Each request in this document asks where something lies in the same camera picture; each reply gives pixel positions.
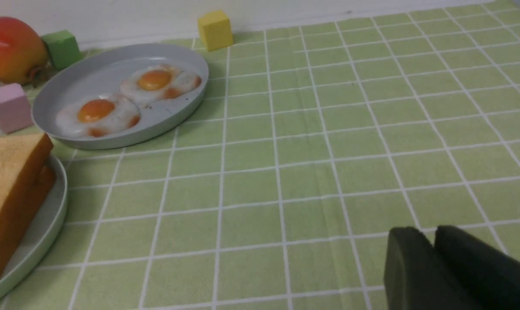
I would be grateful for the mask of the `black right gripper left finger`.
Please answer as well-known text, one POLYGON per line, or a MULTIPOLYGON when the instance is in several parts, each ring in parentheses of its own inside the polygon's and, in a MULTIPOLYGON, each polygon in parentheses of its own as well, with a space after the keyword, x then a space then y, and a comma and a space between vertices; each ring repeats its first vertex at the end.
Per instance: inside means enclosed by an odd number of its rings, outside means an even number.
POLYGON ((389 231, 383 276, 389 310, 478 310, 427 237, 414 227, 389 231))

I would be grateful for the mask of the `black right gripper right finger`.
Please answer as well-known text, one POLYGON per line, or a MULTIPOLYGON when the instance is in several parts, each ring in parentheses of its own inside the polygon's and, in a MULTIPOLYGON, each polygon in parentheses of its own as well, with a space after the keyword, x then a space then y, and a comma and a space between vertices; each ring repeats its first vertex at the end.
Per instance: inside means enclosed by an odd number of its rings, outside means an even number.
POLYGON ((485 310, 520 310, 520 262, 455 226, 439 226, 435 250, 485 310))

